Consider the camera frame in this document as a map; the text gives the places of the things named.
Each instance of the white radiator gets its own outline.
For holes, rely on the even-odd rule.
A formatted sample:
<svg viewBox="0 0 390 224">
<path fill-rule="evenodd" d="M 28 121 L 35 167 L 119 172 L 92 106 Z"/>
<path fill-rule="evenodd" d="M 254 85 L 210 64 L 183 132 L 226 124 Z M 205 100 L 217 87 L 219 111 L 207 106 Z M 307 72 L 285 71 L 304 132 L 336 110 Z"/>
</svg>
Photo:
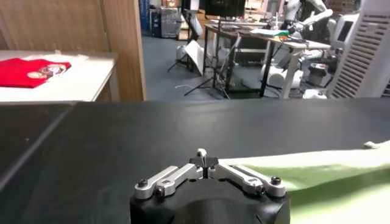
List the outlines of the white radiator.
<svg viewBox="0 0 390 224">
<path fill-rule="evenodd" d="M 390 8 L 388 0 L 365 2 L 328 95 L 332 98 L 390 97 Z"/>
</svg>

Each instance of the black tabletop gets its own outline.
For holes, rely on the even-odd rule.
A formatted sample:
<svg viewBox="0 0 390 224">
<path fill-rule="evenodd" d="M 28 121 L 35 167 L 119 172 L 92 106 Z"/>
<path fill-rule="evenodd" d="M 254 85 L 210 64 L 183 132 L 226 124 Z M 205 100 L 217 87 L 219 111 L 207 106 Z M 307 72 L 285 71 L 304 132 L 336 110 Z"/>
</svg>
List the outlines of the black tabletop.
<svg viewBox="0 0 390 224">
<path fill-rule="evenodd" d="M 51 122 L 71 105 L 0 107 L 0 182 Z"/>
<path fill-rule="evenodd" d="M 238 158 L 355 149 L 390 138 L 390 100 L 80 103 L 50 151 L 19 223 L 127 223 L 134 184 L 207 149 Z"/>
<path fill-rule="evenodd" d="M 26 204 L 43 159 L 39 145 L 71 105 L 0 107 L 0 223 Z"/>
</svg>

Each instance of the red shirt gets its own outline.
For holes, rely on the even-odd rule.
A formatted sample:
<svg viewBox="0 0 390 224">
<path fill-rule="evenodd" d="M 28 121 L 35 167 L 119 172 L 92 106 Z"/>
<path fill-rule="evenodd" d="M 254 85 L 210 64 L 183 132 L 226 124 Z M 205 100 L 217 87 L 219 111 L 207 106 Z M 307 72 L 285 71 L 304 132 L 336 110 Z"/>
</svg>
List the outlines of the red shirt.
<svg viewBox="0 0 390 224">
<path fill-rule="evenodd" d="M 65 72 L 70 63 L 56 63 L 43 59 L 26 61 L 12 58 L 0 61 L 0 86 L 34 88 L 52 77 Z"/>
</svg>

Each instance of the printed logo on shirt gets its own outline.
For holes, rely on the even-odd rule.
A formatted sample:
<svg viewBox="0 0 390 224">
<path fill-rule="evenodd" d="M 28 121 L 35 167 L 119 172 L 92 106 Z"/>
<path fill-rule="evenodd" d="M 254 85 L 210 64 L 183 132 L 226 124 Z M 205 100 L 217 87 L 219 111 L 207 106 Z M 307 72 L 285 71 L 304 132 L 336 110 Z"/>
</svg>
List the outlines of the printed logo on shirt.
<svg viewBox="0 0 390 224">
<path fill-rule="evenodd" d="M 65 65 L 51 64 L 39 69 L 38 72 L 29 72 L 28 77 L 32 79 L 48 79 L 53 75 L 58 75 L 66 70 Z"/>
<path fill-rule="evenodd" d="M 32 79 L 46 79 L 48 77 L 47 75 L 44 75 L 40 72 L 29 72 L 27 76 Z"/>
</svg>

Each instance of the green cloth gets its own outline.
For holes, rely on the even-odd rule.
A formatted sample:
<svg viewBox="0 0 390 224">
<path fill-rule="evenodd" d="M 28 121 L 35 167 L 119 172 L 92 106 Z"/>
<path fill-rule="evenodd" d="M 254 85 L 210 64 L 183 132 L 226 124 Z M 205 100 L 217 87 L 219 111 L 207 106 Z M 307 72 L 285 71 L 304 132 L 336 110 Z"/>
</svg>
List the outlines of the green cloth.
<svg viewBox="0 0 390 224">
<path fill-rule="evenodd" d="M 269 177 L 278 176 L 291 196 L 292 224 L 388 223 L 390 142 L 372 149 L 222 159 Z"/>
</svg>

